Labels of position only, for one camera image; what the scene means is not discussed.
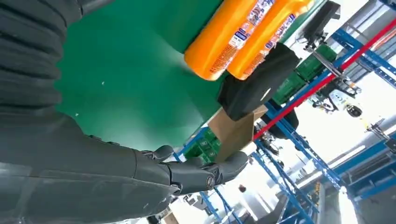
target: product label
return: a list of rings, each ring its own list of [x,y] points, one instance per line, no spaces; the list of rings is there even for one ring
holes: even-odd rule
[[[287,29],[292,25],[292,23],[296,20],[296,16],[291,14],[282,24],[282,26],[275,32],[274,36],[272,36],[271,40],[268,41],[264,45],[264,49],[260,51],[260,54],[254,59],[252,64],[246,69],[244,72],[245,76],[249,76],[253,73],[253,71],[257,68],[259,64],[264,62],[264,58],[268,55],[269,51],[276,46],[276,43],[282,38],[282,36],[286,33]]]
[[[224,49],[219,58],[215,61],[210,72],[223,73],[225,69],[232,62],[238,50],[240,50],[251,36],[256,26],[263,20],[265,14],[274,4],[274,0],[258,0],[253,7],[250,14],[247,16],[246,21],[236,30],[231,40],[228,42],[227,47]]]
[[[273,0],[258,0],[255,7],[247,17],[247,20],[254,26],[257,26],[273,4]]]

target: green table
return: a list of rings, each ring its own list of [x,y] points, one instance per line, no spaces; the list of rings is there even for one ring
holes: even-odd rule
[[[221,80],[182,53],[221,0],[117,0],[68,33],[60,111],[86,134],[139,150],[181,146],[219,108]]]

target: gray robot arm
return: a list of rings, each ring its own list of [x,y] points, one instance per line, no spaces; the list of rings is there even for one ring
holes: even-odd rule
[[[165,209],[170,195],[208,190],[245,166],[242,154],[205,168],[162,163],[84,135],[55,110],[67,28],[108,2],[0,1],[0,223],[145,217]]]

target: blue shelving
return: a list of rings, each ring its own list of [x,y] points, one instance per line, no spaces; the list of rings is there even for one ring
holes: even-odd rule
[[[395,9],[395,4],[391,3],[388,0],[381,0],[386,3],[391,8]],[[332,38],[337,41],[341,46],[343,46],[347,52],[338,58],[333,65],[338,68],[342,65],[344,61],[350,58],[358,49],[360,49],[363,44],[358,40],[354,39],[350,34],[343,30],[336,31]],[[392,76],[388,75],[385,71],[382,70],[381,67],[389,70],[391,73],[396,74],[396,69],[390,65],[386,60],[379,57],[376,53],[372,51],[367,51],[363,56],[359,58],[360,62],[363,63],[367,68],[372,69],[379,77],[381,77],[388,84],[392,85],[396,88],[396,80],[392,78]],[[294,98],[291,100],[284,108],[277,111],[274,107],[266,103],[266,107],[268,108],[267,115],[270,118],[274,118],[277,114],[281,113],[285,108],[293,104],[297,99],[302,97],[306,92],[316,86],[320,81],[330,75],[328,70],[325,70],[321,75],[318,76],[314,81],[312,81],[306,88],[300,91]],[[343,187],[348,189],[348,192],[353,195],[355,201],[368,198],[372,195],[375,195],[383,190],[388,189],[391,186],[396,185],[396,160],[393,159],[386,166],[383,166],[361,179],[353,182],[350,186],[347,186],[345,181],[341,178],[345,172],[362,164],[363,162],[369,160],[372,157],[377,156],[379,153],[383,153],[386,150],[386,146],[384,144],[385,141],[382,141],[374,146],[367,148],[349,159],[348,161],[342,163],[341,165],[331,169],[329,165],[324,162],[319,155],[310,147],[310,145],[305,141],[301,135],[299,135],[296,130],[287,122],[285,119],[281,119],[276,124],[282,132],[296,145],[296,147],[310,160],[313,161],[315,167],[318,172],[322,172],[325,178],[321,178],[318,181],[329,181],[337,190],[342,189]],[[205,132],[207,127],[202,128],[198,131],[196,136],[191,139],[184,148],[178,152],[174,153],[174,157],[180,161],[179,156],[182,155],[197,139],[199,139],[202,134]],[[396,138],[396,134],[390,136],[391,138]],[[251,156],[255,158],[260,166],[268,173],[271,179],[280,187],[282,192],[288,196],[288,202],[284,207],[281,217],[279,218],[278,224],[295,224],[295,223],[306,223],[306,224],[314,224],[312,217],[315,213],[318,213],[318,208],[316,204],[308,197],[307,193],[311,190],[308,187],[304,187],[299,189],[297,185],[292,181],[292,179],[287,175],[286,172],[283,171],[282,167],[278,164],[278,162],[272,157],[272,155],[268,152],[268,150],[259,142],[255,141],[255,144],[261,149],[262,154],[252,153]],[[275,175],[271,169],[268,168],[268,164],[266,164],[263,160],[263,156],[269,158],[270,162],[276,168],[276,171],[279,175]],[[205,193],[201,193],[201,196],[204,202],[207,204],[208,209],[212,212],[214,217],[219,223],[226,221],[230,216],[233,216],[238,224],[242,224],[243,222],[238,218],[235,214],[231,206],[228,204],[226,199],[222,196],[220,191],[215,188],[215,193],[219,195],[220,199],[223,202],[226,213],[226,217],[220,217],[216,209],[210,203],[208,195]]]
[[[346,48],[347,52],[344,56],[337,59],[333,65],[335,67],[339,67],[342,63],[347,60],[350,56],[352,56],[358,49],[360,49],[363,44],[354,39],[351,35],[343,30],[338,30],[332,36],[332,38],[340,43],[344,48]],[[376,64],[370,61],[367,57],[371,58]],[[363,56],[360,57],[360,61],[364,63],[369,68],[373,69],[375,73],[380,76],[383,80],[385,80],[388,84],[392,85],[396,88],[396,80],[394,80],[391,76],[386,74],[380,67],[384,67],[388,69],[393,74],[396,74],[396,69],[391,66],[387,61],[379,57],[376,53],[372,51],[367,51]],[[312,87],[316,86],[321,80],[327,77],[330,74],[328,70],[325,70],[317,79],[315,79],[312,83],[310,83],[305,89],[298,93],[294,99],[289,102],[284,108],[287,108],[289,105],[293,104],[297,99],[299,99],[302,95],[308,92]],[[268,108],[267,115],[270,118],[276,117],[283,109],[280,111],[276,111],[274,107],[266,103],[266,107]],[[348,192],[360,192],[363,187],[366,188],[363,193],[357,196],[355,199],[360,200],[372,196],[376,193],[381,192],[396,184],[396,162],[392,163],[388,166],[382,167],[381,169],[371,173],[370,175],[366,176],[364,179],[360,180],[352,184],[351,186],[347,186],[347,184],[340,178],[340,171],[345,171],[343,169],[351,166],[355,166],[363,162],[364,160],[368,159],[370,156],[373,156],[373,153],[376,153],[374,150],[382,147],[385,148],[383,142],[379,143],[378,145],[373,146],[372,148],[366,149],[361,155],[358,155],[357,159],[351,159],[347,161],[342,167],[337,168],[335,170],[329,168],[329,166],[315,153],[315,151],[309,146],[309,144],[302,138],[296,130],[287,122],[285,119],[281,119],[276,124],[282,132],[296,145],[296,147],[310,160],[313,161],[314,165],[321,171],[322,174],[326,177],[328,181],[330,181],[333,186],[340,190],[341,187],[346,187]],[[276,179],[276,175],[272,173],[272,171],[267,167],[267,165],[262,161],[261,157],[254,153],[252,156],[258,161],[258,163],[264,168],[264,170],[269,174],[269,176],[277,183],[282,192],[289,197],[289,202],[285,206],[285,211],[283,211],[283,215],[279,220],[279,224],[288,224],[288,223],[299,223],[304,219],[305,223],[313,223],[311,219],[313,212],[317,211],[316,207],[313,206],[313,202],[305,201],[306,204],[304,207],[301,205],[301,200],[297,200],[297,198],[306,199],[306,196],[301,197],[304,193],[299,190],[294,183],[290,183],[289,176],[281,169],[281,167],[277,164],[277,162],[271,157],[271,155],[267,152],[267,150],[257,141],[255,142],[257,146],[264,151],[264,155],[267,156],[270,161],[276,167],[279,175],[283,179],[283,183],[280,183]],[[298,213],[292,214],[291,210],[298,210]]]

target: red rail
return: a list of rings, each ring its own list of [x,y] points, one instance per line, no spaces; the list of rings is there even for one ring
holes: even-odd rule
[[[383,30],[381,30],[375,37],[373,37],[369,42],[367,42],[361,49],[359,49],[352,57],[350,57],[345,63],[340,67],[341,70],[348,68],[353,62],[355,62],[360,56],[370,49],[378,40],[380,40],[384,35],[386,35],[394,26],[396,25],[396,19],[394,19],[390,24],[388,24]],[[258,133],[253,137],[254,140],[259,138],[264,132],[280,121],[284,116],[290,113],[295,107],[300,106],[308,97],[318,91],[320,88],[331,82],[336,76],[330,74],[328,77],[323,79],[318,85],[314,86],[308,92],[306,92],[302,97],[297,99],[293,104],[283,110],[274,119],[272,119],[266,126],[264,126]]]

